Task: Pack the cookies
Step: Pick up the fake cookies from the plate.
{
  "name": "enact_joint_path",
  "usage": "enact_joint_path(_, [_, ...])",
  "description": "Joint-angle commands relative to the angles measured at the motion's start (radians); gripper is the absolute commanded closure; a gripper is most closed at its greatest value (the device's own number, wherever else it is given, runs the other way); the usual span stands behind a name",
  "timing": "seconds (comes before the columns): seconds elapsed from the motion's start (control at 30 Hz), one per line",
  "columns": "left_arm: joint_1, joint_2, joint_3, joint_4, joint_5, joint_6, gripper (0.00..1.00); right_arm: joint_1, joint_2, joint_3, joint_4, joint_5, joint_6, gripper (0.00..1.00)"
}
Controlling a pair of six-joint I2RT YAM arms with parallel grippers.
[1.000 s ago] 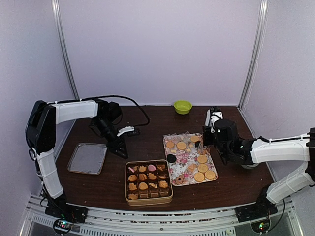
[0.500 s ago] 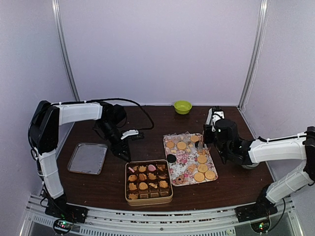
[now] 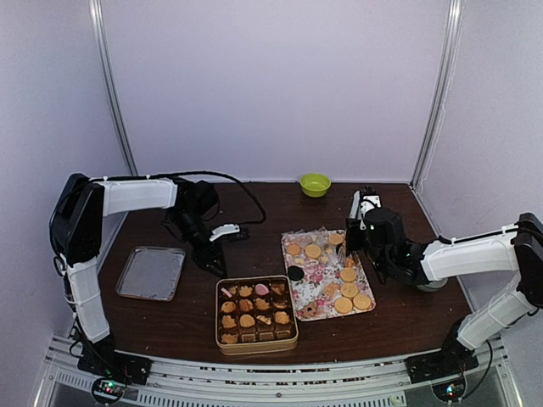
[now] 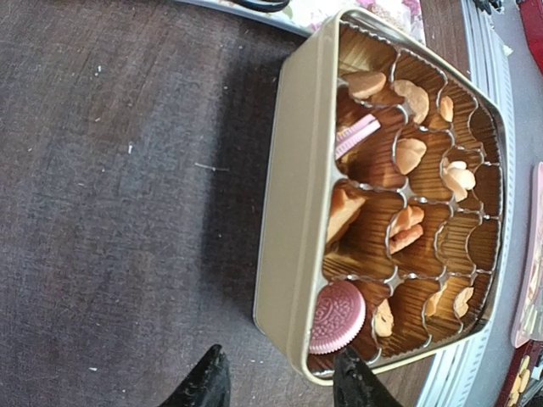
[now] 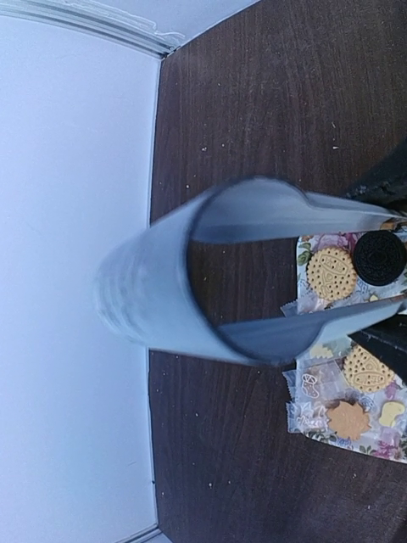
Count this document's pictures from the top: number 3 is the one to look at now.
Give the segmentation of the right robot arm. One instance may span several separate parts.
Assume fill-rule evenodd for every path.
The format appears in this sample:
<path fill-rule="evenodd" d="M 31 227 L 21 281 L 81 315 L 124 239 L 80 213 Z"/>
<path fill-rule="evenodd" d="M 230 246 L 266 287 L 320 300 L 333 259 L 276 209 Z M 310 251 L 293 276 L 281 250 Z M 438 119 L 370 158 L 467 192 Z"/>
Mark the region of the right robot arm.
<path fill-rule="evenodd" d="M 350 217 L 346 249 L 364 252 L 380 282 L 388 279 L 436 290 L 446 279 L 511 271 L 512 280 L 484 307 L 465 316 L 435 355 L 435 367 L 454 373 L 487 339 L 542 306 L 542 223 L 523 213 L 518 221 L 473 237 L 417 243 L 406 236 L 401 216 L 389 208 Z"/>

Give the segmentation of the orange sandwich cookie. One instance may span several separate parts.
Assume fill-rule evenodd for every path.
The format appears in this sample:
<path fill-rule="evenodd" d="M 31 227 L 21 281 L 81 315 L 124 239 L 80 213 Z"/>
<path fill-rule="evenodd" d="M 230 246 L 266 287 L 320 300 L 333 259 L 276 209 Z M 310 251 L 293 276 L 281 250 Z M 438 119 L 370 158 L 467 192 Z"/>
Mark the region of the orange sandwich cookie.
<path fill-rule="evenodd" d="M 251 310 L 254 309 L 254 305 L 252 301 L 246 298 L 242 298 L 238 301 L 238 307 L 240 311 L 244 313 L 250 312 Z"/>

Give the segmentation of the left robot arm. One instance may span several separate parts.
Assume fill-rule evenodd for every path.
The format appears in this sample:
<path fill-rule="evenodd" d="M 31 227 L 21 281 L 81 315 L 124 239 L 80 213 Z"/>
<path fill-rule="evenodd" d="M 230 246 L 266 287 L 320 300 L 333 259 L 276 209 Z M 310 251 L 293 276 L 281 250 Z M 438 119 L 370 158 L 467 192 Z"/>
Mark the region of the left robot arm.
<path fill-rule="evenodd" d="M 83 337 L 92 347 L 90 364 L 103 376 L 114 376 L 122 359 L 102 342 L 111 336 L 98 284 L 98 255 L 102 246 L 103 219 L 118 213 L 163 209 L 166 219 L 192 247 L 193 261 L 212 274 L 226 273 L 221 238 L 240 232 L 225 224 L 210 229 L 202 217 L 218 202 L 214 187 L 180 176 L 89 178 L 70 175 L 50 220 L 50 243 L 60 272 L 70 284 L 71 305 Z"/>

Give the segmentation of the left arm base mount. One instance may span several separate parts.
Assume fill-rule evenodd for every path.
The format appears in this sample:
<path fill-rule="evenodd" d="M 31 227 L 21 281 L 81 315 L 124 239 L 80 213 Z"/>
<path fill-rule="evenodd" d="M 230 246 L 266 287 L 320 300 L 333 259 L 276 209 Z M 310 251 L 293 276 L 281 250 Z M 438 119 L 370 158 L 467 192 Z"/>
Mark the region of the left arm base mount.
<path fill-rule="evenodd" d="M 120 401 L 131 385 L 145 385 L 151 366 L 148 358 L 120 353 L 114 353 L 112 364 L 87 354 L 77 363 L 80 371 L 96 376 L 90 392 L 95 401 L 103 405 Z"/>

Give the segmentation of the silver tin lid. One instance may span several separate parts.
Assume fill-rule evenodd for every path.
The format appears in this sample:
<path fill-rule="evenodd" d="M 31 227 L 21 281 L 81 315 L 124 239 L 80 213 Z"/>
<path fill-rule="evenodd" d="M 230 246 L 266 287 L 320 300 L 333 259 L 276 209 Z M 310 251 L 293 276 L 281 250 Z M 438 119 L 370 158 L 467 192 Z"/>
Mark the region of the silver tin lid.
<path fill-rule="evenodd" d="M 135 247 L 115 291 L 125 298 L 170 302 L 175 296 L 185 258 L 182 248 Z"/>

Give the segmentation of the pink round cookie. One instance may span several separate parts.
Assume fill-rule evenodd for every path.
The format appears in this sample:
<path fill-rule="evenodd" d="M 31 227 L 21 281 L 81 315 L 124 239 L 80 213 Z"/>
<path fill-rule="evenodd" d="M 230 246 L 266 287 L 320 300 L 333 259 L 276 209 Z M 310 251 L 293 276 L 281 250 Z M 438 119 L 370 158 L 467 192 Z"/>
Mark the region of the pink round cookie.
<path fill-rule="evenodd" d="M 255 290 L 255 294 L 260 297 L 266 296 L 269 293 L 269 288 L 265 284 L 262 284 L 262 283 L 256 284 L 254 287 L 254 290 Z"/>
<path fill-rule="evenodd" d="M 225 289 L 224 287 L 221 289 L 221 292 L 228 298 L 232 297 L 232 294 L 230 293 L 230 291 Z"/>

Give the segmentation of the flower shaped cookie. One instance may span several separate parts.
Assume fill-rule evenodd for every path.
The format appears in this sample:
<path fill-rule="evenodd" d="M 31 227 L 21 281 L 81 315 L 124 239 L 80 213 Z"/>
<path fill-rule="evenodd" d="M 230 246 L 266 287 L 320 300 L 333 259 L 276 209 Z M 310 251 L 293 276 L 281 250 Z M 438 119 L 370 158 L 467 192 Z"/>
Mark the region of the flower shaped cookie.
<path fill-rule="evenodd" d="M 249 286 L 241 286 L 238 290 L 238 294 L 242 298 L 247 298 L 252 295 L 253 288 Z"/>

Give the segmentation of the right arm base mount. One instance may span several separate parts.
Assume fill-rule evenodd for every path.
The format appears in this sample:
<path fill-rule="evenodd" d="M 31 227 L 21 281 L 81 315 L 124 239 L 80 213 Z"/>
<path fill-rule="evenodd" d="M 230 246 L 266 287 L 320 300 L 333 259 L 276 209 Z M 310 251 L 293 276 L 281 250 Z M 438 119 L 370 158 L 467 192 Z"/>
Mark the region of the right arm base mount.
<path fill-rule="evenodd" d="M 476 356 L 446 355 L 441 351 L 406 359 L 412 384 L 428 382 L 434 396 L 443 402 L 458 402 L 467 393 L 465 374 L 479 366 Z"/>

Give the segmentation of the steel kitchen tongs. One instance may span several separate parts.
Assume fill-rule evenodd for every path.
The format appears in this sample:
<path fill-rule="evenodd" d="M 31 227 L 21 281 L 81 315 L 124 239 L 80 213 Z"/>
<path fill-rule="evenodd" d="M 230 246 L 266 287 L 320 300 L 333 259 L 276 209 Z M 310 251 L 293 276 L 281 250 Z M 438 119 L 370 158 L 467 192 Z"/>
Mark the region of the steel kitchen tongs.
<path fill-rule="evenodd" d="M 361 192 L 356 191 L 353 195 L 350 212 L 345 219 L 344 242 L 336 246 L 336 254 L 341 265 L 346 266 L 349 257 L 357 257 L 362 251 L 365 242 L 364 231 L 361 229 Z"/>

